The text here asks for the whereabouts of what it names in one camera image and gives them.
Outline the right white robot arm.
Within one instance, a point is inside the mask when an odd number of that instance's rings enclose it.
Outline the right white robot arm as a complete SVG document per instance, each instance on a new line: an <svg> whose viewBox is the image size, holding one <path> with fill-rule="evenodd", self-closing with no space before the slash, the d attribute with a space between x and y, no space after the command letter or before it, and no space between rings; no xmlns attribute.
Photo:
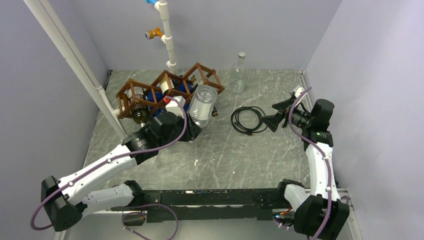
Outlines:
<svg viewBox="0 0 424 240"><path fill-rule="evenodd" d="M294 231L320 240L335 240L350 214L350 207L343 203L337 190L332 167L333 137L328 131L335 105L318 99L311 111L300 111L294 105L295 98L272 105L277 112L262 116L260 120L272 131L292 123L301 129L301 140L308 159L310 190L296 181L284 179L275 194L276 203L291 206Z"/></svg>

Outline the clear glass bottle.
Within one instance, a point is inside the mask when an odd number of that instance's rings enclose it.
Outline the clear glass bottle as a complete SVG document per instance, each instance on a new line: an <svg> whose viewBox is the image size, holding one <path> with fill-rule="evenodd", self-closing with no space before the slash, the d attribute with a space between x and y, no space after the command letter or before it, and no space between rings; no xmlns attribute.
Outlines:
<svg viewBox="0 0 424 240"><path fill-rule="evenodd" d="M204 84L196 88L188 108L188 114L196 126L207 126L217 97L218 93L212 86Z"/></svg>
<svg viewBox="0 0 424 240"><path fill-rule="evenodd" d="M245 90L245 59L246 53L239 52L237 62L232 66L230 70L230 83L229 88L234 93L241 93Z"/></svg>

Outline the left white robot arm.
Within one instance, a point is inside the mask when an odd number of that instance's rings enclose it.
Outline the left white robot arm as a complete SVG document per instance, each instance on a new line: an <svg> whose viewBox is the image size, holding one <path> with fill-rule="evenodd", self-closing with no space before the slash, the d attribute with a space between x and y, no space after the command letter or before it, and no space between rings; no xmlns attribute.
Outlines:
<svg viewBox="0 0 424 240"><path fill-rule="evenodd" d="M31 228L36 231L53 228L61 232L100 210L114 207L137 210L149 206L145 193L135 181L97 192L93 189L115 174L141 165L157 156L160 150L181 141L189 124L183 104L180 97L167 96L165 99L178 107L176 119L182 121L182 129L172 141L163 146L150 143L141 129L89 166L60 179L47 177L42 181L41 203L30 219Z"/></svg>

